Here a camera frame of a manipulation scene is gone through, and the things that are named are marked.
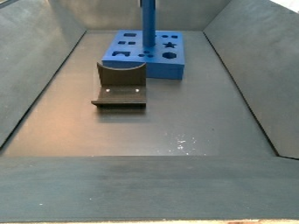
bin floor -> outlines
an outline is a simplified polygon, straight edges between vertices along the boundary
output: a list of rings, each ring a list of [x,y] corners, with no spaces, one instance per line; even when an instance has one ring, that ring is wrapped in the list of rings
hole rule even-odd
[[[114,34],[86,32],[2,156],[275,156],[202,32],[182,33],[182,80],[146,79],[145,110],[90,104],[100,88],[96,63]]]

blue vertical pole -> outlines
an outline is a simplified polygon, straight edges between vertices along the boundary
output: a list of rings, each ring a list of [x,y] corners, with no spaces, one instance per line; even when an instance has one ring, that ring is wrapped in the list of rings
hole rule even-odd
[[[142,0],[144,46],[154,46],[154,0]]]

star-shaped hole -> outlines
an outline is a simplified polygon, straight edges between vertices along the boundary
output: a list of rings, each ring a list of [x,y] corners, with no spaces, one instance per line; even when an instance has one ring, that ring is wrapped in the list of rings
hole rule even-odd
[[[176,47],[176,44],[173,44],[172,42],[168,42],[168,44],[164,44],[164,47],[168,48],[174,48]]]

blue shape sorter block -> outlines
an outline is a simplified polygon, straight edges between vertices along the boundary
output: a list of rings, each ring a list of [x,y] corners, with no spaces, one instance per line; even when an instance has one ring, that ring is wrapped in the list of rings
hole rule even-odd
[[[182,35],[157,31],[154,46],[142,46],[141,31],[118,31],[101,59],[105,67],[130,68],[146,64],[146,77],[180,80],[184,69]]]

dark gray bracket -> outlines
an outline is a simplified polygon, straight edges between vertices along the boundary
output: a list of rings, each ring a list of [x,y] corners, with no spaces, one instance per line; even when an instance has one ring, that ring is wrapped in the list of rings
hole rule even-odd
[[[97,100],[90,103],[97,107],[145,106],[145,64],[129,69],[114,69],[97,63],[100,91]]]

